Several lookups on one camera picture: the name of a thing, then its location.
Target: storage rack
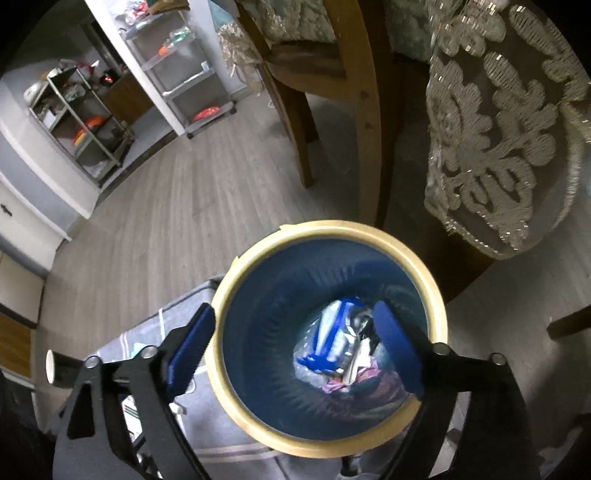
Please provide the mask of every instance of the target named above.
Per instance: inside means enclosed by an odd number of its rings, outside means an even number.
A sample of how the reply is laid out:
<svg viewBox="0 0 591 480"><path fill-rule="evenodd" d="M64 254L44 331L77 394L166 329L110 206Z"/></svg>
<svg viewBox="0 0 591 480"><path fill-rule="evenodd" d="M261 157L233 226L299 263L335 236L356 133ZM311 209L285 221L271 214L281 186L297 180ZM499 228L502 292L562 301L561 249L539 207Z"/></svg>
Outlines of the storage rack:
<svg viewBox="0 0 591 480"><path fill-rule="evenodd" d="M79 83L84 87L84 94L80 97L73 99L73 100L66 100L66 98L62 94L62 88L67 84L67 82L72 78L72 76L76 74L80 78L81 82ZM50 96L55 96L60 102L63 104L63 107L55 114L55 118L53 119L50 125L47 125L43 119L39 117L38 112L36 111L38 107L41 105L43 100L48 99ZM90 129L84 120L79 116L76 112L74 107L81 105L85 100L92 98L97 101L100 107L106 112L105 120L93 131ZM40 89L39 93L29 106L30 112L33 116L37 119L37 121L41 124L44 130L48 133L48 135L52 138L52 140L68 155L68 157L78 166L88 177L92 179L97 185L102 185L103 181L105 180L106 175L115 167L121 166L121 161L123 160L125 154L129 150L129 147L134 141L134 136L132 131L124 122L119 122L110 112L110 110L106 107L106 105L102 102L99 95L93 90L90 83L86 80L84 75L80 72L78 68L71 68L67 69L61 73L53 77L47 78L47 81ZM72 117L80 127L82 127L85 131L85 136L81 140L80 144L77 145L73 152L70 152L54 135L56 129L68 118ZM107 124L113 121L117 127L118 131L118 138L116 139L116 147L109 149L103 141L98 137L98 133L104 129ZM80 161L82 159L83 154L87 151L87 148L92 145L96 144L100 148L100 150L104 153L107 157L107 162L104 166L101 166L99 170L96 172L96 175L92 175L89 170L84 168Z"/></svg>
<svg viewBox="0 0 591 480"><path fill-rule="evenodd" d="M182 22L179 23L179 25L187 27L191 31L191 33L186 38L184 38L183 40L169 48L164 54L155 53L152 55L152 52L154 51L155 45L157 45L157 43L155 43L155 41L146 41L146 38L149 35L152 35L152 37L158 37L161 40L163 40L165 37L163 37L162 34L167 33L167 30L165 27L164 30L162 30L161 27L160 31L158 31L158 24L162 25L164 22L167 21L166 19L168 19L170 26L171 16L173 15L179 15L182 20ZM175 116L179 119L181 124L183 124L185 128L185 133L189 138L192 138L193 134L201 127L205 126L206 124L215 120L216 118L222 116L224 113L234 113L236 111L234 103L230 100L229 95L224 90L214 68L209 66L207 57L203 52L201 45L199 44L199 39L192 31L189 23L187 22L187 18L183 12L171 11L158 15L149 15L138 20L128 30L122 30L123 29L120 30L121 37L126 41L127 45L129 46L129 49L134 54L135 58L138 60L138 63L141 65L142 70L146 72L150 80L153 82L156 89L159 91L162 99L168 104L168 106L173 111ZM148 43L150 44L150 46L146 47L144 45L142 48L142 46L139 45L141 43ZM200 69L198 71L192 70L186 73L186 75L182 77L183 79L181 81L177 80L174 82L173 85L166 85L166 81L163 80L163 78L161 78L161 76L159 76L155 70L158 66L162 65L162 62L165 59L171 56L178 55L178 52L182 51L183 48L190 48L196 54L195 57L191 58L192 61L186 63L197 65L200 67ZM178 97L184 93L187 93L189 90L193 89L195 86L201 84L207 79L211 79L209 80L209 82L217 82L217 84L219 85L217 89L218 93L214 94L213 98L207 98L206 95L202 95L202 98L199 100L200 103L197 102L195 104L196 106L199 106L197 108L197 111L183 112L183 108L181 107L181 105L187 103L187 97L183 97L182 100ZM208 90L208 92L215 91L215 86L207 84L207 87L204 87L203 91L205 91L206 89ZM200 96L198 90L192 90L192 92L192 97L196 98ZM193 120L193 115L198 113L199 110L214 105L219 108L219 110L216 113L196 121Z"/></svg>

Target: cabinet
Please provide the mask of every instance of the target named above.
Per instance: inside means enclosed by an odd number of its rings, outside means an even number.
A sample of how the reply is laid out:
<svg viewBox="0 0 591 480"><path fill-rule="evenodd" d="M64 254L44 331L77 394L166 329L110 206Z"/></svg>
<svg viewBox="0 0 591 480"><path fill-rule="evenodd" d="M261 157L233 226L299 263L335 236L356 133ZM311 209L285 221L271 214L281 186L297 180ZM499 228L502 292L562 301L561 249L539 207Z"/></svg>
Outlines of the cabinet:
<svg viewBox="0 0 591 480"><path fill-rule="evenodd" d="M117 80L100 97L113 116L119 122L125 122L128 125L132 125L154 106L150 97L131 74L126 74Z"/></svg>
<svg viewBox="0 0 591 480"><path fill-rule="evenodd" d="M0 367L31 377L31 331L0 313Z"/></svg>

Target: laminate floor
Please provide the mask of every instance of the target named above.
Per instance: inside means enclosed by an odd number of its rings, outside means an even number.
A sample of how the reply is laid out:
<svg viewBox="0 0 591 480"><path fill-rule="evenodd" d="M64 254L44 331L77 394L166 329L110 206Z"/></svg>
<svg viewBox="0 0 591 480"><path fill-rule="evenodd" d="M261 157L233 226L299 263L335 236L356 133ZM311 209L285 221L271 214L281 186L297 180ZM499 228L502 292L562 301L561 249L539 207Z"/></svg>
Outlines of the laminate floor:
<svg viewBox="0 0 591 480"><path fill-rule="evenodd" d="M84 357L160 306L223 273L232 259L284 223L356 218L355 124L340 106L312 98L320 142L310 146L316 184L300 184L293 149L268 97L180 137L126 179L79 236L60 248L47 280L33 369L41 419L66 392L44 378L47 348ZM408 102L397 144L386 230L437 242L443 229L422 208L428 130L424 89ZM539 246L497 262L449 305L450 342L481 358L503 352L524 392L536 448L560 443L591 391L589 332L560 342L551 318L591 303L591 200Z"/></svg>

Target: chair leg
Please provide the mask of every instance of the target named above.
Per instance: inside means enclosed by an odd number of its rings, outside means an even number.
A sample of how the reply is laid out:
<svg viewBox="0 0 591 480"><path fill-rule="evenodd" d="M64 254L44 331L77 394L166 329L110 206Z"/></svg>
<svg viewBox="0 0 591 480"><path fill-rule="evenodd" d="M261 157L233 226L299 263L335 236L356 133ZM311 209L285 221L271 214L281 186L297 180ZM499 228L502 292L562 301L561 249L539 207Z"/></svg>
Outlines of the chair leg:
<svg viewBox="0 0 591 480"><path fill-rule="evenodd" d="M269 45L245 8L240 3L237 3L236 6L239 12L238 23L263 59L258 71L261 74L263 84L267 88L269 95L271 95L271 100L277 109L281 123L283 123L287 135L294 144L301 183L305 188L308 188L314 183L314 178L312 177L310 159L308 158L307 142L312 141L310 139L315 140L314 136L317 138L318 133L316 133L306 94L283 85L273 77L264 62L264 59L271 54Z"/></svg>
<svg viewBox="0 0 591 480"><path fill-rule="evenodd" d="M311 187L314 184L314 177L312 176L308 155L308 142L311 141L308 140L309 135L311 135L310 125L313 128L313 133L316 134L316 138L318 133L316 133L316 126L312 119L306 95L276 80L266 65L262 65L259 72L279 114L281 123L283 123L287 135L294 145L301 184L304 188ZM310 113L309 119L305 116L306 109Z"/></svg>
<svg viewBox="0 0 591 480"><path fill-rule="evenodd" d="M400 66L391 61L382 0L324 0L355 105L359 216L382 228L402 127Z"/></svg>
<svg viewBox="0 0 591 480"><path fill-rule="evenodd" d="M303 123L306 142L315 142L319 139L319 136L318 132L316 131L316 123L314 123L314 118L312 117L312 110L310 110L310 104L308 103L306 94L303 92L298 92L297 90L294 90L294 92L299 97L299 100L297 101L297 108L300 114L301 121Z"/></svg>

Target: lace tablecloth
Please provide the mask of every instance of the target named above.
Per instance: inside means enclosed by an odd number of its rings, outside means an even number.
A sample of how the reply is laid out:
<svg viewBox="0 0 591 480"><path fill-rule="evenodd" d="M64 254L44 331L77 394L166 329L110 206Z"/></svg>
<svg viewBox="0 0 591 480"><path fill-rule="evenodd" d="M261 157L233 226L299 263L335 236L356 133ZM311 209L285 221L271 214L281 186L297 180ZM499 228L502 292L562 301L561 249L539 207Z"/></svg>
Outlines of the lace tablecloth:
<svg viewBox="0 0 591 480"><path fill-rule="evenodd" d="M228 2L216 0L228 11ZM241 0L270 42L334 42L323 0ZM431 65L425 207L493 258L538 243L579 185L589 77L529 0L385 0L391 47ZM258 61L235 24L226 59Z"/></svg>

